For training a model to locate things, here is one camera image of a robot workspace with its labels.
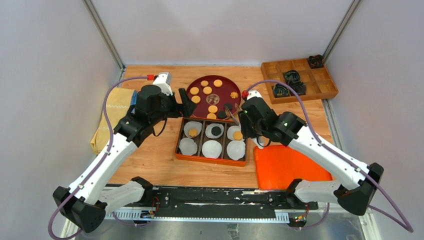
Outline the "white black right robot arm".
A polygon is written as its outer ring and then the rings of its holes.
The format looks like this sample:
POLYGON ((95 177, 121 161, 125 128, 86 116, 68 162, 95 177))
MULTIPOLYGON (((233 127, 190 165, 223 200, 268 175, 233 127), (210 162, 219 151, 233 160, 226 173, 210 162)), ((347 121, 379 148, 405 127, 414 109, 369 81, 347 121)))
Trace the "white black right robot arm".
POLYGON ((244 103, 237 115, 241 133, 264 149, 262 137, 280 143, 313 160, 327 170, 332 181, 294 179, 286 190, 285 201, 292 209, 304 203, 340 205, 347 212, 363 216, 377 191, 384 168, 366 164, 344 153, 321 138, 309 123, 292 112, 277 115, 256 90, 242 93, 244 103))

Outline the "wooden compartment tray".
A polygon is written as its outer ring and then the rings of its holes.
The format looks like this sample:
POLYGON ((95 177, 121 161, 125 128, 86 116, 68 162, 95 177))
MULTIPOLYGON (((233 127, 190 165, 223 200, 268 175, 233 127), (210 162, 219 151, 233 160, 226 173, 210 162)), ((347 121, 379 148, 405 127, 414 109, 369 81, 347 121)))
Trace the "wooden compartment tray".
POLYGON ((310 68, 306 58, 263 62, 260 70, 265 80, 279 83, 286 83, 284 73, 297 71, 306 87, 305 94, 300 96, 302 101, 330 99, 339 92, 327 68, 310 68))

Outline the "orange compartment cookie box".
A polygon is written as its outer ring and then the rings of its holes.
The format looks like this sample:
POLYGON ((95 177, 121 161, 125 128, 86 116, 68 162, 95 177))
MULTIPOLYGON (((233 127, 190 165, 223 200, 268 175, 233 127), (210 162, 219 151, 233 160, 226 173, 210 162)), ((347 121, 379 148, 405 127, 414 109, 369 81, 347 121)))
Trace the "orange compartment cookie box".
POLYGON ((244 167, 247 141, 233 121, 185 117, 175 147, 178 160, 244 167))

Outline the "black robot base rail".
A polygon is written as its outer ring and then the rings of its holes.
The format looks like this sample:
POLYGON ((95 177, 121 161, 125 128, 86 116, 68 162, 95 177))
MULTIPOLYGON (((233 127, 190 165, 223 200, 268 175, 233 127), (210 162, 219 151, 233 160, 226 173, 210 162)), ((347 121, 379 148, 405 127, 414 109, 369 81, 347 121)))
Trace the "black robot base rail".
POLYGON ((93 202, 74 197, 62 214, 90 233, 105 219, 135 222, 278 223, 306 224, 307 215, 325 210, 325 204, 302 203, 286 191, 254 188, 142 186, 137 182, 108 185, 93 202))

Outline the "black sandwich cookie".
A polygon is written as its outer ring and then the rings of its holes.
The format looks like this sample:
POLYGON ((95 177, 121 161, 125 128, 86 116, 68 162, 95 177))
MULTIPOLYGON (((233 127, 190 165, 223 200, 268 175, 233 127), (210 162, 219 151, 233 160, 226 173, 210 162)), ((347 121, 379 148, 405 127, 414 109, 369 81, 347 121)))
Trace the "black sandwich cookie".
POLYGON ((227 115, 226 115, 226 112, 225 112, 225 111, 219 111, 219 112, 216 114, 216 116, 217 116, 217 118, 218 118, 219 120, 224 120, 224 119, 226 119, 226 118, 227 118, 227 115))
POLYGON ((227 102, 224 104, 224 109, 228 109, 231 112, 233 110, 233 105, 227 102))
POLYGON ((219 126, 214 126, 211 129, 211 134, 212 134, 212 136, 219 138, 222 134, 222 129, 219 126))

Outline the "orange box lid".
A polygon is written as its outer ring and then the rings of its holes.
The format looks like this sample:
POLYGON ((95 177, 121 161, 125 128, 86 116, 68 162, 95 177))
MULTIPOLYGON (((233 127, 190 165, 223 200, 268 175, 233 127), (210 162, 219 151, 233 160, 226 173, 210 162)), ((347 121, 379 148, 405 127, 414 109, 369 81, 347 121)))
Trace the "orange box lid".
POLYGON ((258 188, 286 190, 294 179, 332 181, 333 176, 306 155, 283 145, 253 149, 258 188))

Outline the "metal tongs white handle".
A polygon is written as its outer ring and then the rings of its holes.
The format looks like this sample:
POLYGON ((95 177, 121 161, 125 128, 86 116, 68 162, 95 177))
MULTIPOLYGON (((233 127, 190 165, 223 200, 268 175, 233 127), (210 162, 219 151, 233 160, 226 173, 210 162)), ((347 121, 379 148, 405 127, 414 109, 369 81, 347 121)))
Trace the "metal tongs white handle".
POLYGON ((241 127, 241 122, 239 119, 239 112, 243 112, 242 108, 237 104, 233 104, 232 111, 229 111, 228 109, 224 108, 224 111, 226 113, 226 116, 231 119, 235 124, 237 124, 239 127, 241 127))

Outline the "dark patterned rolled item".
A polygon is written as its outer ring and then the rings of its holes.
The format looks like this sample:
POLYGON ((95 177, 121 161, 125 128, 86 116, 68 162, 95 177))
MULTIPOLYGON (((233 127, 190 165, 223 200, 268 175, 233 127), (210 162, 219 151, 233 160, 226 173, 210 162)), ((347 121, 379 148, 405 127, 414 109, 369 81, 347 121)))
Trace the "dark patterned rolled item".
POLYGON ((306 85, 301 81, 290 81, 288 84, 299 96, 305 95, 307 91, 306 85))
POLYGON ((299 72, 296 70, 289 70, 287 72, 284 72, 282 75, 288 84, 292 82, 300 82, 301 79, 299 72))
POLYGON ((309 56, 307 63, 311 69, 319 69, 325 66, 324 57, 321 54, 309 56))
POLYGON ((281 84, 276 84, 272 87, 273 96, 275 98, 289 97, 290 91, 281 84))

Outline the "round yellow biscuit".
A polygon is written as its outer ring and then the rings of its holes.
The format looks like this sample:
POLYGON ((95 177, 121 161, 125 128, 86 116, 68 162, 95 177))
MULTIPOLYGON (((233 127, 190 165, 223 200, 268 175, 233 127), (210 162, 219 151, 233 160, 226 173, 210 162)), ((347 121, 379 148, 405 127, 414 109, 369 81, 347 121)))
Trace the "round yellow biscuit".
POLYGON ((222 82, 222 80, 220 80, 220 79, 216 79, 216 80, 214 80, 214 81, 213 81, 213 85, 214 85, 216 88, 220 88, 220 87, 223 85, 223 82, 222 82))
POLYGON ((210 86, 206 86, 202 91, 205 95, 210 95, 212 93, 212 88, 210 86))
POLYGON ((217 115, 215 113, 208 113, 206 117, 212 120, 217 119, 217 115))
POLYGON ((243 134, 239 130, 235 131, 232 136, 236 141, 241 141, 243 139, 243 134))
POLYGON ((191 98, 191 101, 192 101, 192 102, 194 102, 195 104, 199 104, 199 103, 201 102, 201 97, 200 97, 200 96, 198 96, 198 95, 194 95, 194 96, 191 98))
POLYGON ((208 107, 208 112, 211 114, 215 114, 218 112, 218 107, 216 105, 210 105, 208 107))
POLYGON ((198 87, 192 87, 192 88, 189 90, 189 92, 190 92, 190 94, 191 94, 192 96, 196 96, 196 95, 198 95, 198 94, 199 94, 200 90, 199 90, 199 88, 198 88, 198 87))

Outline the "dark red round plate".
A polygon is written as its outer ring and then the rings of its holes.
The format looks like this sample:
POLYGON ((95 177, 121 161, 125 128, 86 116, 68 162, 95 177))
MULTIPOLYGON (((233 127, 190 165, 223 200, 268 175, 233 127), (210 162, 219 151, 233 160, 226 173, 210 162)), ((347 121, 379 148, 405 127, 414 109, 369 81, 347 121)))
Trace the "dark red round plate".
POLYGON ((186 93, 188 94, 189 98, 191 99, 194 95, 190 94, 190 89, 192 87, 198 87, 199 88, 199 96, 201 98, 201 102, 196 104, 197 107, 192 114, 194 117, 198 118, 207 118, 207 115, 209 114, 208 107, 210 105, 216 105, 218 108, 218 111, 225 111, 224 104, 225 103, 231 103, 234 104, 241 104, 241 91, 238 88, 238 86, 230 79, 220 76, 220 75, 207 75, 200 77, 190 83, 188 86, 186 93), (221 87, 215 87, 213 82, 214 80, 222 80, 223 85, 221 87), (201 86, 202 81, 208 81, 209 87, 212 88, 212 93, 209 95, 205 95, 203 93, 203 87, 201 86), (230 97, 231 92, 237 92, 239 94, 239 97, 236 99, 233 99, 230 97))

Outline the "yellow blue folded towel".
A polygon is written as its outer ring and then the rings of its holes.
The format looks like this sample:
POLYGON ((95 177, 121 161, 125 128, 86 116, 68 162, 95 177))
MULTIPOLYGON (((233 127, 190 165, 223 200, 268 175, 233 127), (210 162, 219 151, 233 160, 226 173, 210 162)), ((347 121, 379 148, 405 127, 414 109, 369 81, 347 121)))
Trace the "yellow blue folded towel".
MULTIPOLYGON (((135 104, 136 95, 136 90, 122 87, 116 87, 110 92, 105 109, 112 129, 126 115, 129 107, 135 104)), ((98 128, 90 141, 91 148, 96 155, 106 146, 109 138, 109 127, 102 112, 98 128)))

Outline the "swirl butter cookie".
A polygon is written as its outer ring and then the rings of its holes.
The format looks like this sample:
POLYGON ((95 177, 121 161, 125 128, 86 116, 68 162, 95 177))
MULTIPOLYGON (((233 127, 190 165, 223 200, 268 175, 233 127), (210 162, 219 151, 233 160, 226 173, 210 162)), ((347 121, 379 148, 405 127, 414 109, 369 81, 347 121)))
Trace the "swirl butter cookie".
POLYGON ((200 83, 200 85, 201 85, 203 88, 206 88, 206 87, 208 87, 208 86, 209 86, 209 82, 208 82, 208 81, 206 81, 206 80, 203 80, 203 81, 200 83))
POLYGON ((230 93, 230 97, 232 99, 237 99, 239 97, 239 94, 236 91, 233 91, 233 92, 230 93))
POLYGON ((199 132, 198 132, 198 130, 196 128, 191 128, 188 131, 188 136, 191 137, 191 138, 196 137, 198 134, 199 134, 199 132))

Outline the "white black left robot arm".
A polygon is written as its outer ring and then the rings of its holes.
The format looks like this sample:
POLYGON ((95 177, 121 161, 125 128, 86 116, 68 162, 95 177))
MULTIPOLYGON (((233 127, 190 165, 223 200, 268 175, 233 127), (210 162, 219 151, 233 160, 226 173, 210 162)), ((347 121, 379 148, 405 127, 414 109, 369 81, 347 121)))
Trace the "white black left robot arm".
POLYGON ((141 177, 106 191, 105 186, 120 165, 146 138, 155 134, 154 127, 169 118, 190 117, 196 104, 180 88, 181 102, 171 89, 172 76, 168 72, 148 75, 152 83, 136 95, 125 116, 115 127, 108 121, 109 140, 89 167, 68 187, 59 186, 53 192, 57 204, 55 214, 61 214, 81 232, 91 233, 105 217, 132 203, 142 207, 153 202, 153 185, 141 177))

